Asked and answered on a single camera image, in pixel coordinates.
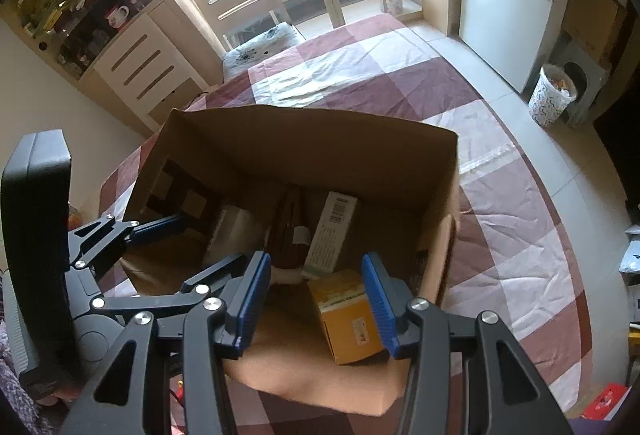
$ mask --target checkered tablecloth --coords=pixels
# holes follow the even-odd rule
[[[460,227],[443,308],[492,309],[510,326],[563,409],[591,375],[591,328],[574,252],[551,198],[522,148],[452,65],[388,15],[335,29],[222,85],[189,110],[247,104],[343,108],[443,126],[459,135]],[[154,138],[113,173],[100,213],[121,214]],[[119,266],[101,282],[128,284]],[[462,396],[453,361],[452,423]],[[285,401],[230,382],[241,435],[391,434],[400,401],[382,417]],[[174,409],[180,426],[180,411]]]

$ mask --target red package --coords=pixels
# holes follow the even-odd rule
[[[590,420],[604,420],[625,396],[627,390],[626,386],[609,383],[607,388],[584,409],[581,417]]]

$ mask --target patterned trash can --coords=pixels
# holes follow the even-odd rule
[[[566,93],[556,88],[555,82],[564,82]],[[564,109],[574,102],[578,92],[574,82],[560,67],[547,63],[540,69],[540,78],[529,100],[529,113],[533,120],[543,128],[551,125]]]

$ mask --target chair seat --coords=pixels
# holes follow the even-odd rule
[[[303,41],[305,39],[292,25],[286,22],[276,25],[225,54],[225,81]]]

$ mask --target yellow box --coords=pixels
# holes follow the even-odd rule
[[[345,269],[307,283],[337,365],[383,350],[360,275]]]

